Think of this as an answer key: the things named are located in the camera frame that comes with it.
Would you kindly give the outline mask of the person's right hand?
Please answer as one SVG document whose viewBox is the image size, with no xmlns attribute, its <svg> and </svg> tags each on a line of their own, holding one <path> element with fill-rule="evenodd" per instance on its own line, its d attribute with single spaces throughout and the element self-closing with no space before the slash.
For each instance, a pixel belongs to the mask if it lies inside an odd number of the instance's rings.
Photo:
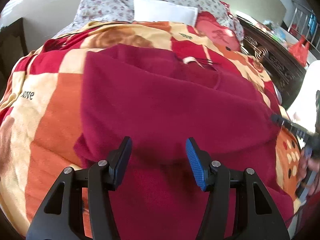
<svg viewBox="0 0 320 240">
<path fill-rule="evenodd" d="M 319 158 L 311 156 L 311 150 L 303 148 L 298 162 L 298 187 L 296 196 L 303 202 L 319 193 Z"/>
</svg>

